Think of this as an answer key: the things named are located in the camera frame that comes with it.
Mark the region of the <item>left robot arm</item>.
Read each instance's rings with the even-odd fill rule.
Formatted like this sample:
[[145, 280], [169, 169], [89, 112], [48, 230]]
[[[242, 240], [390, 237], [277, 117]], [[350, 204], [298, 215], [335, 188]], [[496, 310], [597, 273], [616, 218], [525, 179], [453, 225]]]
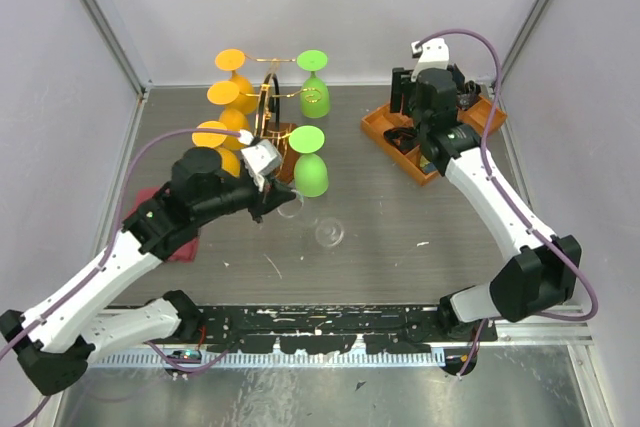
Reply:
[[110, 244], [57, 292], [25, 312], [1, 316], [1, 333], [26, 377], [44, 396], [76, 383], [90, 364], [139, 343], [199, 334], [201, 311], [181, 290], [109, 319], [99, 313], [128, 286], [198, 237], [206, 224], [238, 211], [260, 222], [295, 198], [276, 179], [281, 154], [267, 141], [240, 152], [240, 172], [218, 151], [193, 147], [171, 178], [123, 221]]

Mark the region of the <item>clear champagne flute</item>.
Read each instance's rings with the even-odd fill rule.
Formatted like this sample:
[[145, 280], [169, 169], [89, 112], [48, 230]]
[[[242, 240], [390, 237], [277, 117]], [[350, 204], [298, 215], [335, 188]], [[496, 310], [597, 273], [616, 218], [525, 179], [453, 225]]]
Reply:
[[335, 216], [325, 214], [323, 197], [306, 197], [293, 190], [295, 199], [276, 209], [278, 215], [290, 225], [309, 232], [323, 248], [338, 246], [345, 237], [345, 227]]

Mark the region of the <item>green goblet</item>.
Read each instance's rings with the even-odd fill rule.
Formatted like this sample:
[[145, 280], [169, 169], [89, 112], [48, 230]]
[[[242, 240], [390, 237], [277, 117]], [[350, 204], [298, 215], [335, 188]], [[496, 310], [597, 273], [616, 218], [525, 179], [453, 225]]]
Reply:
[[329, 187], [327, 166], [317, 154], [324, 142], [324, 132], [312, 125], [297, 127], [289, 136], [289, 146], [299, 154], [294, 167], [295, 186], [309, 198], [323, 195]]
[[318, 73], [328, 64], [327, 54], [317, 49], [306, 50], [297, 57], [296, 62], [302, 70], [309, 73], [300, 95], [302, 114], [311, 119], [326, 116], [330, 111], [330, 94]]

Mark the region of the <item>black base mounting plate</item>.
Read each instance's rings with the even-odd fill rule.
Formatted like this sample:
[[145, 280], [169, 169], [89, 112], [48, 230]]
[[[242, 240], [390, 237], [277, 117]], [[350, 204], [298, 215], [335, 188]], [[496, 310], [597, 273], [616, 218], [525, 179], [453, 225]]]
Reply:
[[196, 344], [209, 352], [293, 355], [347, 353], [358, 340], [369, 355], [428, 353], [439, 342], [471, 342], [479, 324], [445, 332], [432, 306], [387, 305], [219, 305], [201, 309], [188, 335], [173, 334], [157, 344]]

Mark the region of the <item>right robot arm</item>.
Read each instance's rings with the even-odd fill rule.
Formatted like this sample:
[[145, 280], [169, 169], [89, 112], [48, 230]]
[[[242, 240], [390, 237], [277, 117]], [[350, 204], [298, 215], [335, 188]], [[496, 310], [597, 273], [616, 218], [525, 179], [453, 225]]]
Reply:
[[438, 326], [459, 341], [474, 322], [518, 322], [569, 300], [582, 255], [571, 235], [557, 236], [517, 196], [476, 130], [458, 118], [450, 68], [392, 71], [390, 110], [412, 120], [422, 155], [469, 201], [505, 261], [489, 282], [440, 299]]

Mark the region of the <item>dark folded cloth in tray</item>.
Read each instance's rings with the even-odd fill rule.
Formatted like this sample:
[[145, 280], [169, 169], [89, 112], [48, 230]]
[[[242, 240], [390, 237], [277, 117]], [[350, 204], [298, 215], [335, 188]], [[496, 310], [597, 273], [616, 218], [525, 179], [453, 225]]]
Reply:
[[473, 80], [466, 80], [465, 75], [456, 64], [448, 65], [447, 70], [451, 73], [452, 79], [456, 85], [457, 108], [462, 111], [469, 110], [479, 101], [481, 87]]

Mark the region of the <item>green goblet front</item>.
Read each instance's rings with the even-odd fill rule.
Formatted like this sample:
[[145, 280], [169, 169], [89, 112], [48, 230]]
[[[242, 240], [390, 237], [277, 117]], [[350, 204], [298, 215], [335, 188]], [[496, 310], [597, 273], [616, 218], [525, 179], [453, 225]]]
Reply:
[[317, 154], [324, 142], [324, 132], [312, 125], [297, 127], [289, 136], [289, 146], [299, 154], [294, 167], [295, 186], [309, 198], [323, 195], [329, 187], [327, 166]]

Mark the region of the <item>red cloth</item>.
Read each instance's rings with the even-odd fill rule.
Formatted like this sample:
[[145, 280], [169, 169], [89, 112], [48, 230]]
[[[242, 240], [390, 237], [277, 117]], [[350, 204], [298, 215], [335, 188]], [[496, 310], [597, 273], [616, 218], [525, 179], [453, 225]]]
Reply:
[[[144, 188], [137, 192], [135, 196], [134, 203], [132, 207], [126, 214], [126, 217], [131, 215], [142, 203], [149, 200], [154, 193], [158, 190], [157, 187]], [[196, 259], [196, 255], [198, 252], [200, 243], [200, 234], [197, 234], [196, 237], [189, 242], [182, 245], [179, 249], [177, 249], [168, 259], [169, 263], [191, 263]]]

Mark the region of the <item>wooden compartment tray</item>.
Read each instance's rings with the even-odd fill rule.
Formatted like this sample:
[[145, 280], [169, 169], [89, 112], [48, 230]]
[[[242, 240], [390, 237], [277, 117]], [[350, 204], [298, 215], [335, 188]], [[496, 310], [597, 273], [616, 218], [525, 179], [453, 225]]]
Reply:
[[[492, 103], [480, 95], [474, 105], [458, 109], [458, 120], [470, 125], [482, 135], [489, 120]], [[435, 180], [437, 169], [421, 154], [409, 117], [392, 113], [386, 103], [366, 115], [360, 122], [362, 131], [373, 140], [393, 162], [420, 186]]]

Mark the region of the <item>orange goblet front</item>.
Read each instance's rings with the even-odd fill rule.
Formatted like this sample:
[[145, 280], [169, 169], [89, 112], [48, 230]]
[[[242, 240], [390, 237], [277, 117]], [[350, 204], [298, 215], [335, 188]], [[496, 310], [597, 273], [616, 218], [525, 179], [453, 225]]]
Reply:
[[240, 176], [240, 160], [236, 154], [226, 148], [230, 140], [236, 141], [237, 138], [227, 134], [196, 132], [192, 134], [192, 142], [196, 147], [206, 147], [215, 150], [221, 157], [222, 168], [234, 177]]

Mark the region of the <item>orange goblet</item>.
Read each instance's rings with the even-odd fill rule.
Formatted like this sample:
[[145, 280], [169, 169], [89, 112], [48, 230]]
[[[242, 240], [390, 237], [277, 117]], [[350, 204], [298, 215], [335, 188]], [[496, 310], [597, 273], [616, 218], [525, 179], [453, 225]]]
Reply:
[[232, 81], [225, 80], [214, 83], [207, 91], [207, 99], [211, 104], [221, 106], [219, 121], [230, 130], [248, 130], [246, 114], [240, 109], [245, 97], [239, 87]]
[[240, 160], [236, 154], [226, 148], [230, 140], [236, 141], [237, 138], [227, 134], [196, 132], [192, 134], [192, 142], [196, 147], [206, 147], [215, 150], [221, 157], [222, 168], [234, 177], [240, 176]]
[[229, 81], [234, 82], [240, 89], [240, 93], [245, 97], [240, 109], [245, 114], [253, 113], [257, 108], [257, 102], [251, 94], [255, 93], [251, 82], [239, 73], [239, 69], [244, 65], [247, 57], [245, 53], [236, 48], [229, 48], [219, 52], [215, 58], [215, 65], [222, 71], [230, 74]]

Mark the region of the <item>black item in tray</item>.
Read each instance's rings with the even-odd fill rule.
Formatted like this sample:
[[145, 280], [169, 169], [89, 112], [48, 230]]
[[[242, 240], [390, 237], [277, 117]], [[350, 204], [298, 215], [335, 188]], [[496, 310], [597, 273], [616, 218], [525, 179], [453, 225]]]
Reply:
[[383, 137], [403, 155], [419, 146], [418, 133], [414, 127], [394, 127], [386, 130]]

